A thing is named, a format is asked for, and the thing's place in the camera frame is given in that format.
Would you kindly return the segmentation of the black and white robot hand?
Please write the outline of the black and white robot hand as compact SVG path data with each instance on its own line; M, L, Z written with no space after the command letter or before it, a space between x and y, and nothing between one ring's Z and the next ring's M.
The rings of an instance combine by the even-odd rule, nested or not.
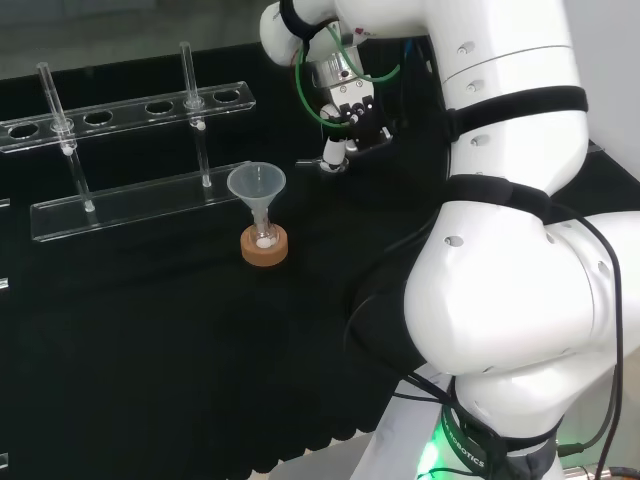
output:
M319 167L326 173L345 171L351 160L387 145L393 138L375 101L374 86L352 80L325 88L320 118L337 125L323 127L326 134Z

